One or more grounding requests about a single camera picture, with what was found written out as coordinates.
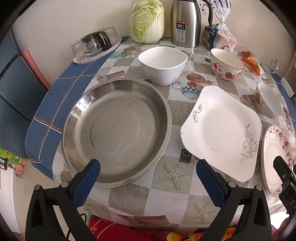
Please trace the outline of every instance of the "plate with floral pattern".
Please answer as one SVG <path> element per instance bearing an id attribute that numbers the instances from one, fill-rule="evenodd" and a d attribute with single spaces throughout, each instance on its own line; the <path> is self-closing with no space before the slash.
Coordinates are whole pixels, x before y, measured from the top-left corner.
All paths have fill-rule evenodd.
<path id="1" fill-rule="evenodd" d="M 245 182 L 255 170 L 261 134 L 257 113 L 218 86 L 205 86 L 180 130 L 185 148 Z"/>
<path id="2" fill-rule="evenodd" d="M 261 151 L 261 169 L 265 187 L 272 196 L 278 197 L 282 191 L 282 181 L 275 171 L 274 159 L 281 156 L 292 168 L 291 147 L 288 138 L 278 126 L 270 126 L 264 135 Z"/>

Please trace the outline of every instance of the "table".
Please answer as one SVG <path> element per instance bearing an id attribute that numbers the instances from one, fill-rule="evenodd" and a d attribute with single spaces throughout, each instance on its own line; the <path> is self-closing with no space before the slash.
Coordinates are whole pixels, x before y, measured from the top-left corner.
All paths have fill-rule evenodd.
<path id="1" fill-rule="evenodd" d="M 32 164 L 50 176 L 57 185 L 62 182 L 63 175 L 60 175 L 62 171 L 73 176 L 65 163 L 60 145 L 63 125 L 72 105 L 83 92 L 98 84 L 98 80 L 108 79 L 110 76 L 107 75 L 111 73 L 124 71 L 128 78 L 149 81 L 140 67 L 137 56 L 146 49 L 156 46 L 173 47 L 187 54 L 188 61 L 180 78 L 186 78 L 189 73 L 198 73 L 207 80 L 203 86 L 217 85 L 256 112 L 253 103 L 254 91 L 257 82 L 264 81 L 272 87 L 282 108 L 287 109 L 276 83 L 269 74 L 258 77 L 245 69 L 239 79 L 226 81 L 214 75 L 210 68 L 209 51 L 204 46 L 194 49 L 179 47 L 172 44 L 169 38 L 162 38 L 150 45 L 128 39 L 107 60 L 105 59 L 103 65 L 97 61 L 80 66 L 71 64 L 61 74 L 45 96 L 26 138 L 26 150 Z M 206 228 L 219 212 L 219 208 L 213 205 L 194 171 L 198 159 L 191 156 L 188 164 L 179 161 L 181 153 L 186 156 L 180 128 L 196 99 L 184 96 L 176 84 L 170 86 L 152 84 L 164 94 L 172 112 L 172 133 L 164 155 L 150 171 L 131 184 L 118 188 L 93 187 L 84 209 L 104 219 L 134 227 L 152 227 L 175 232 L 193 232 L 197 228 Z M 291 143 L 293 156 L 296 154 L 295 131 L 289 116 L 284 114 L 280 118 L 269 119 L 258 115 L 262 123 L 262 132 L 256 169 L 253 177 L 247 182 L 236 181 L 241 187 L 253 188 L 256 184 L 264 187 L 260 170 L 260 149 L 263 134 L 269 126 L 274 124 L 282 128 Z M 226 181 L 233 180 L 230 176 L 221 174 Z M 283 205 L 278 203 L 279 198 L 272 197 L 267 190 L 265 193 L 271 214 L 283 210 Z M 233 223 L 238 221 L 241 210 L 242 207 L 239 207 Z M 155 218 L 151 218 L 150 224 L 139 221 L 142 216 L 159 215 L 165 215 L 161 225 L 155 224 Z"/>

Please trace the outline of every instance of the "plate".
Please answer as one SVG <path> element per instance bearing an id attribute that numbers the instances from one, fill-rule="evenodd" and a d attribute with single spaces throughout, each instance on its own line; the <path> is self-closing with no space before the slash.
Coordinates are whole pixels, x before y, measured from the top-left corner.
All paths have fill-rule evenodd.
<path id="1" fill-rule="evenodd" d="M 62 134 L 65 161 L 74 173 L 95 158 L 96 187 L 129 184 L 161 158 L 172 130 L 163 94 L 143 80 L 112 79 L 87 91 L 70 111 Z"/>
<path id="2" fill-rule="evenodd" d="M 291 147 L 286 135 L 278 126 L 270 126 L 262 141 L 261 169 L 264 185 L 274 197 L 282 191 L 282 181 L 273 167 L 277 156 L 281 156 L 292 168 Z"/>
<path id="3" fill-rule="evenodd" d="M 218 86 L 202 89 L 180 132 L 194 156 L 240 182 L 253 176 L 261 121 L 255 111 Z"/>
<path id="4" fill-rule="evenodd" d="M 119 39 L 118 39 L 118 43 L 115 43 L 114 46 L 112 46 L 112 47 L 109 48 L 108 50 L 103 51 L 102 53 L 100 53 L 100 54 L 98 54 L 98 55 L 96 55 L 96 56 L 94 56 L 94 57 L 88 58 L 88 57 L 86 57 L 85 55 L 83 55 L 83 57 L 80 57 L 79 59 L 74 58 L 74 59 L 73 59 L 73 62 L 74 62 L 75 64 L 87 64 L 87 63 L 89 63 L 89 62 L 95 61 L 95 60 L 97 60 L 98 58 L 101 58 L 101 57 L 105 56 L 106 54 L 111 53 L 113 50 L 117 49 L 118 46 L 121 44 L 121 40 L 122 40 L 122 38 L 119 37 Z"/>

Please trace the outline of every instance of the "thermos label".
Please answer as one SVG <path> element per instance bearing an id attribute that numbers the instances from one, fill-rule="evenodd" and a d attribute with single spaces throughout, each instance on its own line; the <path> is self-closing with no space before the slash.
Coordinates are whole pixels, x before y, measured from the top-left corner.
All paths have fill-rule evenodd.
<path id="1" fill-rule="evenodd" d="M 176 21 L 177 41 L 185 43 L 185 22 Z"/>

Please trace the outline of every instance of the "thermos handle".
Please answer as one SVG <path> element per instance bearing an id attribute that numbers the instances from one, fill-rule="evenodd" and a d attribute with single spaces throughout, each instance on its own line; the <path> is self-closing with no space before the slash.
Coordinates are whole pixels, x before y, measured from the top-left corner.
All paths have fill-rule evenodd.
<path id="1" fill-rule="evenodd" d="M 213 8 L 212 8 L 212 5 L 209 1 L 207 0 L 202 0 L 203 2 L 205 2 L 209 8 L 209 18 L 208 18 L 208 21 L 209 21 L 209 26 L 212 26 L 212 22 L 213 22 Z"/>
<path id="2" fill-rule="evenodd" d="M 112 47 L 111 41 L 104 31 L 95 32 L 94 38 L 99 42 L 102 51 L 106 51 Z"/>

